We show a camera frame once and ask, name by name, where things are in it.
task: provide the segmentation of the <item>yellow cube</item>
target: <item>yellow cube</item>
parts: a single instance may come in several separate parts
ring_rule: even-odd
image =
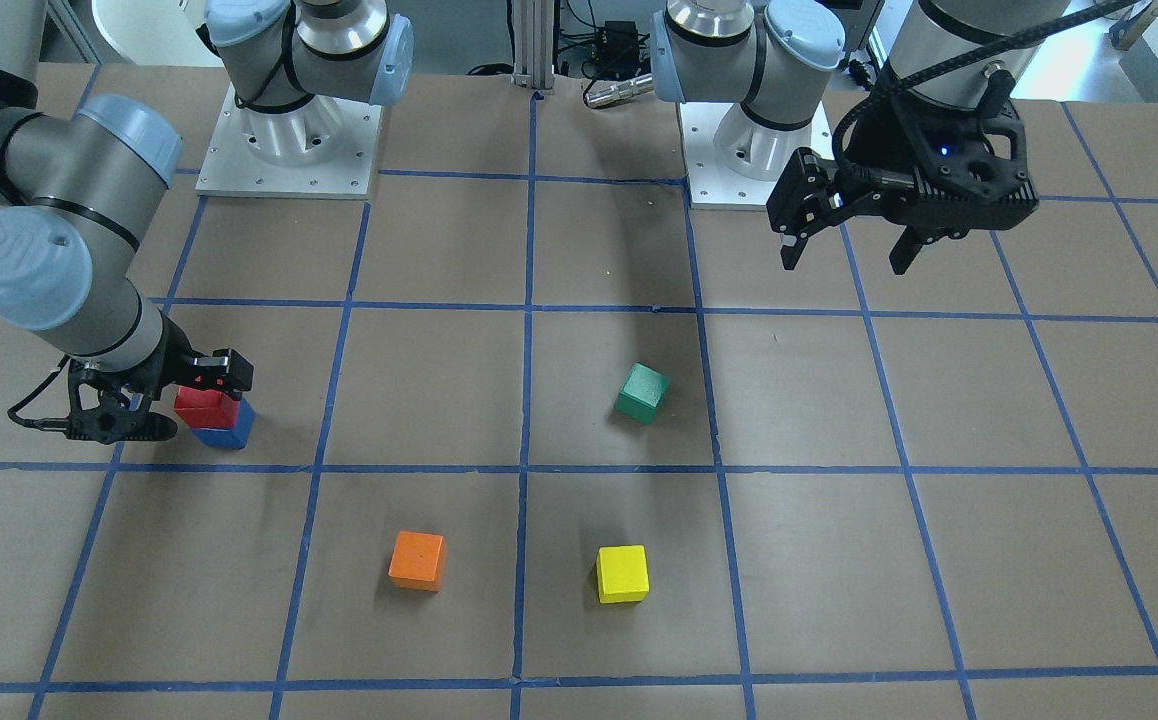
[[[640,602],[651,592],[646,546],[626,544],[598,550],[598,600],[603,603]]]

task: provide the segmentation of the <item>green cube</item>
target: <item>green cube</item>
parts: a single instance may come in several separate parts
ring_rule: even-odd
[[[628,381],[620,391],[620,399],[615,401],[615,410],[635,420],[652,424],[669,383],[667,375],[655,373],[646,365],[636,363],[633,372],[628,373]]]

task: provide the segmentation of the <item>white mounting plate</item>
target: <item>white mounting plate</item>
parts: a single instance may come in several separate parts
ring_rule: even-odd
[[[730,110],[730,102],[683,102],[677,105],[681,122],[681,146],[690,178],[690,205],[702,210],[765,210],[765,199],[775,189],[764,182],[740,176],[717,157],[712,135]],[[831,128],[823,104],[811,120],[811,148],[831,157]]]
[[[383,108],[335,100],[350,137],[325,163],[286,168],[265,163],[245,141],[232,86],[210,147],[196,177],[196,192],[222,197],[310,197],[320,200],[369,200]]]

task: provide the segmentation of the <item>toy block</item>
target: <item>toy block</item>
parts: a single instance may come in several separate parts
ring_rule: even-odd
[[[662,373],[655,373],[646,365],[633,365],[633,372],[628,374],[624,388],[620,389],[620,399],[615,401],[615,410],[624,416],[652,424],[658,413],[658,406],[667,392],[670,380]]]
[[[222,447],[227,450],[241,450],[250,439],[250,428],[255,425],[255,411],[242,397],[237,401],[237,420],[230,428],[191,428],[196,439],[208,447]]]
[[[230,428],[237,424],[240,405],[217,389],[181,387],[175,396],[175,414],[190,428]]]
[[[400,588],[439,592],[446,579],[446,538],[427,532],[397,532],[388,578]]]
[[[598,550],[598,600],[640,602],[651,592],[651,574],[646,565],[646,546],[601,548]]]

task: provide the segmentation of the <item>light blue joint cap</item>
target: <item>light blue joint cap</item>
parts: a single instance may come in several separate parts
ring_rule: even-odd
[[[240,45],[285,17],[290,0],[210,0],[205,27],[215,47]]]
[[[27,331],[68,322],[90,295],[94,263],[81,234],[46,210],[0,210],[0,316]]]
[[[160,117],[157,110],[142,102],[120,95],[98,95],[86,101],[76,111],[117,135],[148,163],[148,168],[162,176],[166,186],[175,178],[179,155],[183,154],[183,138],[175,132],[169,120]]]
[[[651,19],[651,73],[655,76],[655,95],[659,100],[686,102],[686,91],[681,90],[681,76],[676,74],[676,60],[672,58],[672,44],[662,13],[655,13]]]
[[[371,88],[372,105],[396,105],[405,95],[410,69],[415,67],[415,27],[405,15],[393,15],[388,36],[383,38],[383,56]]]
[[[836,69],[845,49],[841,20],[815,0],[770,0],[765,27],[789,53],[818,69]]]

